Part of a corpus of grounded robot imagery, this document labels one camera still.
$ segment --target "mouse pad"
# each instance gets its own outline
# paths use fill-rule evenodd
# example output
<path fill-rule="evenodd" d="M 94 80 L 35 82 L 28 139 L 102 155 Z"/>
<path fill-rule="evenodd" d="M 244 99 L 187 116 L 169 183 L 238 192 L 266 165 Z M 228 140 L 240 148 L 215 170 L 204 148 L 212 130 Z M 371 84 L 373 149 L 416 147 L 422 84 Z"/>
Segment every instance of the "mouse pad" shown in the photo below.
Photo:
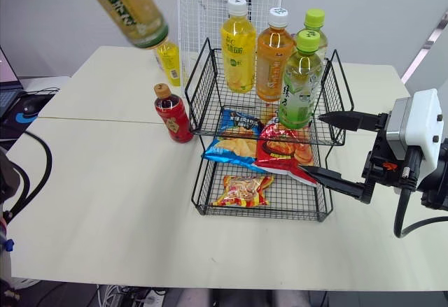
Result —
<path fill-rule="evenodd" d="M 6 112 L 2 119 L 1 119 L 1 125 L 8 125 L 10 127 L 13 127 L 14 129 L 17 129 L 17 131 L 7 129 L 3 127 L 0 131 L 0 145 L 5 150 L 9 150 L 11 146 L 15 143 L 17 138 L 20 137 L 20 135 L 23 134 L 23 132 L 27 129 L 27 127 L 37 118 L 37 116 L 34 117 L 26 117 L 24 115 L 24 103 L 28 102 L 32 99 L 35 99 L 36 96 L 42 96 L 37 94 L 32 95 L 25 95 L 23 97 L 20 97 L 15 104 Z"/>

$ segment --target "red tea bottle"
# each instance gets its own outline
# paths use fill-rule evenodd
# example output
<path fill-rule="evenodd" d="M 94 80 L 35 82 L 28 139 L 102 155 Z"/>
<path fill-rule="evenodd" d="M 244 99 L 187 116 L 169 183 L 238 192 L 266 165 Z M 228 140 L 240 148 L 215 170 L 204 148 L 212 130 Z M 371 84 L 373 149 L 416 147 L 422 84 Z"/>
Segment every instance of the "red tea bottle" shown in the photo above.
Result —
<path fill-rule="evenodd" d="M 154 86 L 157 99 L 154 102 L 155 109 L 168 128 L 169 135 L 178 143 L 186 143 L 193 138 L 189 130 L 188 121 L 182 99 L 172 94 L 164 83 Z"/>

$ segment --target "green bottle cap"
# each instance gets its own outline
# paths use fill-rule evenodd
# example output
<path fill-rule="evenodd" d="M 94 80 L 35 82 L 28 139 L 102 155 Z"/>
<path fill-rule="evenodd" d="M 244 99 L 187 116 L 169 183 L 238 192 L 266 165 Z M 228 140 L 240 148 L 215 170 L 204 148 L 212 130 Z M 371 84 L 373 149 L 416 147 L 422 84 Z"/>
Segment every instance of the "green bottle cap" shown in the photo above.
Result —
<path fill-rule="evenodd" d="M 305 26 L 318 29 L 323 26 L 325 11 L 320 8 L 310 8 L 305 15 Z"/>
<path fill-rule="evenodd" d="M 297 43 L 298 50 L 302 52 L 316 52 L 319 48 L 319 41 L 321 40 L 321 35 L 317 31 L 312 31 L 310 29 L 305 29 L 295 37 L 295 42 Z"/>

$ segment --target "plastic bottle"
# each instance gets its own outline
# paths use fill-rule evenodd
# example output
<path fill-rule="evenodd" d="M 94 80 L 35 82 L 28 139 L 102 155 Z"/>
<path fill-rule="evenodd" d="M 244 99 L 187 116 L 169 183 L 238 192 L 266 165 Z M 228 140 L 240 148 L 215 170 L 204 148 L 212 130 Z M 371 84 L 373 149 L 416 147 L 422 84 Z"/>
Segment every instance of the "plastic bottle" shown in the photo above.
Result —
<path fill-rule="evenodd" d="M 140 48 L 159 44 L 168 25 L 153 0 L 98 0 L 128 40 Z"/>
<path fill-rule="evenodd" d="M 288 11 L 284 8 L 269 10 L 269 28 L 258 37 L 257 95 L 263 101 L 278 101 L 286 62 L 294 48 L 293 37 L 285 30 Z"/>
<path fill-rule="evenodd" d="M 164 83 L 154 86 L 157 99 L 154 102 L 155 109 L 168 128 L 169 135 L 179 143 L 186 143 L 193 138 L 182 99 L 172 94 Z"/>
<path fill-rule="evenodd" d="M 323 70 L 322 61 L 316 54 L 319 33 L 300 31 L 295 40 L 297 51 L 286 63 L 279 104 L 279 121 L 289 129 L 300 129 L 309 123 Z"/>
<path fill-rule="evenodd" d="M 174 86 L 181 85 L 179 48 L 175 43 L 166 40 L 156 50 L 157 62 L 162 66 L 165 75 Z"/>
<path fill-rule="evenodd" d="M 305 15 L 305 21 L 304 21 L 305 28 L 301 30 L 304 31 L 308 29 L 316 31 L 320 34 L 321 40 L 319 41 L 319 49 L 317 50 L 316 54 L 319 56 L 322 62 L 325 59 L 325 55 L 327 53 L 328 48 L 327 36 L 321 30 L 324 20 L 325 20 L 324 10 L 321 10 L 320 8 L 310 8 Z"/>
<path fill-rule="evenodd" d="M 246 0 L 228 0 L 230 18 L 221 27 L 221 49 L 227 86 L 233 92 L 252 89 L 256 30 L 247 20 Z"/>

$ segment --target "black wire rack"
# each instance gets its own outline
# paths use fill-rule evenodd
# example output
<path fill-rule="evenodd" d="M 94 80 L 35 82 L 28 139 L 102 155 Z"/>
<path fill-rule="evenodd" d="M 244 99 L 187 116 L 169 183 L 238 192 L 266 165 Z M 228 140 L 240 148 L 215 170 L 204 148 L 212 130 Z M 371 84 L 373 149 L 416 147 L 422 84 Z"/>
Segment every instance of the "black wire rack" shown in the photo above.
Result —
<path fill-rule="evenodd" d="M 321 146 L 329 145 L 325 156 L 328 168 L 328 156 L 334 146 L 344 145 L 345 130 L 330 126 L 318 119 L 318 116 L 330 111 L 344 110 L 341 91 L 337 84 L 333 64 L 337 64 L 344 80 L 344 87 L 354 109 L 353 99 L 347 85 L 344 70 L 335 50 L 327 60 L 320 87 L 318 88 L 313 117 L 309 123 L 309 140 L 313 152 L 314 165 L 321 166 Z M 245 94 L 236 94 L 227 88 L 224 79 L 221 50 L 212 49 L 207 39 L 201 49 L 198 60 L 185 88 L 185 95 L 190 108 L 190 130 L 199 135 L 204 151 L 206 150 L 202 135 L 238 138 L 238 134 L 219 132 L 221 114 L 224 109 L 247 113 L 266 123 L 275 116 L 277 103 L 266 104 L 261 101 L 255 89 Z M 259 139 L 246 134 L 245 139 Z M 293 138 L 279 138 L 279 141 L 296 141 Z M 242 166 L 213 162 L 202 159 L 191 201 L 201 215 L 228 215 L 246 217 L 268 217 L 291 220 L 317 220 L 322 222 L 333 211 L 331 191 L 320 184 L 308 186 L 290 176 L 274 175 L 274 182 L 265 189 L 269 205 L 244 208 L 239 206 L 215 206 L 215 202 L 224 192 L 224 176 L 261 176 Z"/>
<path fill-rule="evenodd" d="M 319 115 L 330 111 L 344 110 L 340 87 L 337 82 L 333 64 L 336 63 L 344 80 L 344 88 L 354 108 L 353 99 L 344 70 L 335 50 L 330 60 L 326 62 L 321 84 L 317 87 L 317 99 L 314 112 L 309 123 L 314 128 L 314 136 L 309 140 L 298 141 L 291 137 L 278 138 L 279 141 L 294 141 L 319 145 L 341 146 L 345 143 L 345 130 L 339 129 L 318 119 Z M 190 107 L 190 130 L 203 136 L 224 136 L 238 138 L 238 134 L 221 133 L 219 124 L 224 109 L 243 112 L 252 115 L 266 123 L 276 115 L 278 102 L 266 103 L 252 89 L 245 94 L 237 94 L 228 89 L 224 78 L 223 62 L 220 49 L 212 49 L 209 39 L 202 46 L 199 58 L 193 68 L 192 75 L 185 88 L 185 96 Z M 245 138 L 258 139 L 257 136 Z"/>
<path fill-rule="evenodd" d="M 312 145 L 314 164 L 321 165 L 319 147 Z M 264 190 L 269 204 L 244 208 L 214 206 L 212 203 L 224 192 L 224 176 L 262 176 L 245 167 L 202 159 L 197 173 L 191 201 L 201 215 L 281 218 L 289 220 L 317 220 L 322 222 L 333 211 L 331 191 L 320 184 L 312 187 L 290 176 L 274 175 L 274 182 Z"/>

